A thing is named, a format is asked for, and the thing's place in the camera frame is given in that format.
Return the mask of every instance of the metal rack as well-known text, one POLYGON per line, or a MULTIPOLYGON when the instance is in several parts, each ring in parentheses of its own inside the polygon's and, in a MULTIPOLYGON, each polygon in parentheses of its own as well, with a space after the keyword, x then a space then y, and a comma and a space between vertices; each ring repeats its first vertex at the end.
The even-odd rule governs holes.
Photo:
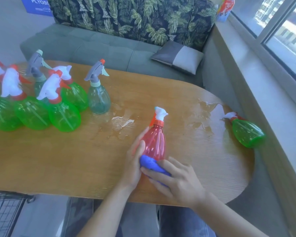
POLYGON ((0 191, 0 237, 11 236, 25 201, 34 200, 33 195, 0 191))

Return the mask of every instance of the gray and white pillow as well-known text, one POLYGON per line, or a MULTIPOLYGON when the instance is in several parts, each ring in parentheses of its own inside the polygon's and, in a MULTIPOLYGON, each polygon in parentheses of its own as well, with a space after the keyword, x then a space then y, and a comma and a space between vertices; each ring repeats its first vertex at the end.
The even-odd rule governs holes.
POLYGON ((151 59, 195 75, 203 55, 193 48, 168 41, 151 59))

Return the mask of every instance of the green sofa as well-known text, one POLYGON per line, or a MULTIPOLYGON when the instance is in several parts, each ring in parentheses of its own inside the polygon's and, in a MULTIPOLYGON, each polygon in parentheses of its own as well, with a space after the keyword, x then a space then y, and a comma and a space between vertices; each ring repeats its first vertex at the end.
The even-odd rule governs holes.
POLYGON ((46 60, 93 65, 202 85, 150 57, 168 40, 202 50, 216 19, 209 0, 48 0, 55 24, 21 45, 28 60, 37 49, 46 60))

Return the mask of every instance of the finger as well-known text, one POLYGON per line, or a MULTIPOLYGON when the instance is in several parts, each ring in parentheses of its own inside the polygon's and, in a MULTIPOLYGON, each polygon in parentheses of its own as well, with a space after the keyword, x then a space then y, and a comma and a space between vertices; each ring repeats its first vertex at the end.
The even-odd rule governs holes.
POLYGON ((186 167, 184 164, 178 162, 176 159, 172 158, 171 156, 169 156, 168 161, 179 169, 186 167))
POLYGON ((144 135, 147 133, 148 130, 149 130, 149 126, 147 126, 146 129, 144 129, 144 130, 143 130, 143 131, 142 131, 142 132, 136 137, 136 139, 134 140, 134 143, 130 146, 130 150, 131 150, 131 151, 134 150, 134 149, 138 146, 140 140, 144 137, 144 135))
POLYGON ((162 194, 164 194, 168 198, 173 198, 173 194, 171 193, 169 187, 166 187, 159 183, 158 181, 155 181, 153 179, 149 179, 150 183, 152 183, 158 191, 160 191, 162 194))
POLYGON ((168 171, 172 176, 176 176, 180 170, 171 162, 167 161, 166 159, 159 160, 158 165, 160 165, 163 169, 168 171))
POLYGON ((156 171, 153 171, 153 170, 148 170, 145 167, 141 167, 140 170, 142 171, 142 173, 149 176, 150 178, 152 178, 156 181, 160 181, 161 183, 163 183, 169 187, 172 186, 172 183, 174 180, 172 177, 162 174, 162 173, 159 173, 159 172, 156 172, 156 171))
POLYGON ((134 155, 135 159, 139 159, 139 157, 141 157, 141 155, 143 154, 145 148, 146 148, 145 141, 141 140, 139 142, 139 146, 137 147, 135 155, 134 155))

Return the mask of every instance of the hand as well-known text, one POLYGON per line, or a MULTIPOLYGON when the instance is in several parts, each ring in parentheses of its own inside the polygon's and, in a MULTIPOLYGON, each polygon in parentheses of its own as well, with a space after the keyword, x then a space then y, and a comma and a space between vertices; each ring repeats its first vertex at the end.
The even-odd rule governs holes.
POLYGON ((199 182, 192 166, 183 165, 172 157, 169 157, 169 160, 158 161, 158 165, 172 176, 148 170, 144 167, 141 168, 141 171, 152 178, 149 181, 162 194, 190 208, 197 206, 205 198, 205 189, 199 182))
POLYGON ((148 130, 149 127, 144 129, 144 131, 137 136, 134 143, 131 145, 130 149, 126 153, 124 173, 120 182, 130 191, 133 191, 136 188, 141 176, 139 158, 143 154, 146 147, 145 142, 141 139, 148 130))

